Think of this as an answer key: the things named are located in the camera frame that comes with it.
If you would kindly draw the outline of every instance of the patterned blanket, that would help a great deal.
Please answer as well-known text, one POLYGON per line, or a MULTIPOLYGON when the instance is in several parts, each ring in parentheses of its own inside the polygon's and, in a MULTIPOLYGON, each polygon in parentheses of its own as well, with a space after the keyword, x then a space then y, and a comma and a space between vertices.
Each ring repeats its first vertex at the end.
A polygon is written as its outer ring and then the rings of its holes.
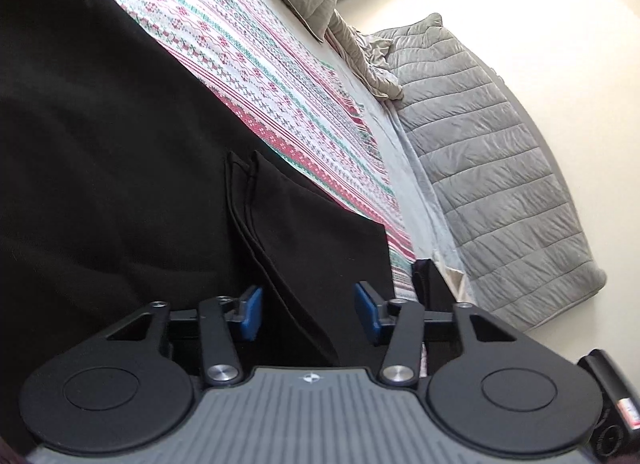
POLYGON ((116 0, 291 165, 386 228, 398 296, 412 245, 364 108, 262 0, 116 0))

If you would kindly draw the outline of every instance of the white bed sheet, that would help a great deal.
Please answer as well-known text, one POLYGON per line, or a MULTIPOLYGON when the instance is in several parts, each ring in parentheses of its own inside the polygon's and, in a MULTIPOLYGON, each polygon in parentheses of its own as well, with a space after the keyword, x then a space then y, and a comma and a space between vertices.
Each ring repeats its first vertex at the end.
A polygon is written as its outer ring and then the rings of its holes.
POLYGON ((388 170, 415 256, 431 258, 437 251, 447 266, 462 270, 462 261, 444 213, 393 106, 380 104, 345 61, 327 43, 321 44, 312 37, 281 0, 263 1, 316 58, 335 69, 345 90, 364 106, 367 125, 388 170))

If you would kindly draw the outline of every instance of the quilted blanket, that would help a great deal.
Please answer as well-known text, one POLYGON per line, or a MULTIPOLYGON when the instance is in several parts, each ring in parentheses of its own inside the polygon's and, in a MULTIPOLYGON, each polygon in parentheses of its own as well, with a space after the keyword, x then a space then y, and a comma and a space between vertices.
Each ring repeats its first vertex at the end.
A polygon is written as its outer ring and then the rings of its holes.
POLYGON ((258 136, 344 207, 383 224, 396 294, 412 245, 361 108, 261 0, 116 0, 258 136))
POLYGON ((386 59, 404 99, 393 103, 478 305, 526 330, 594 295, 606 276, 569 190, 533 122, 516 111, 497 77, 438 14, 375 34, 394 39, 386 59))

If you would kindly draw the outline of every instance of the gray quilted cushion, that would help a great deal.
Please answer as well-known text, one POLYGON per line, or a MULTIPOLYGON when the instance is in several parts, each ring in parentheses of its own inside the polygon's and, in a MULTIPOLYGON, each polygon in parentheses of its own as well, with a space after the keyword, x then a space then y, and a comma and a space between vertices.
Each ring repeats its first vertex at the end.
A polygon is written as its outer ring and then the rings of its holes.
POLYGON ((538 131, 440 15, 375 34, 394 39, 387 61, 404 89, 394 104, 478 305, 526 330, 597 293, 606 275, 538 131))

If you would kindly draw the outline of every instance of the gray ribbed plate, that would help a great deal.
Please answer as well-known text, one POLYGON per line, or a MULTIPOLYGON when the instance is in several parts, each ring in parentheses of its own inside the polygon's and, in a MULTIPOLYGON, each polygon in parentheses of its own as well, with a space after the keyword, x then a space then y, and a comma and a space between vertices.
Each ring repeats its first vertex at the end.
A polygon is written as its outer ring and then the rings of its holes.
MULTIPOLYGON (((364 370, 259 368, 241 386, 208 390, 193 415, 152 446, 104 458, 39 448, 29 460, 33 464, 491 464, 501 459, 453 441, 431 422, 414 394, 382 388, 364 370)), ((574 450, 546 462, 590 460, 574 450)))

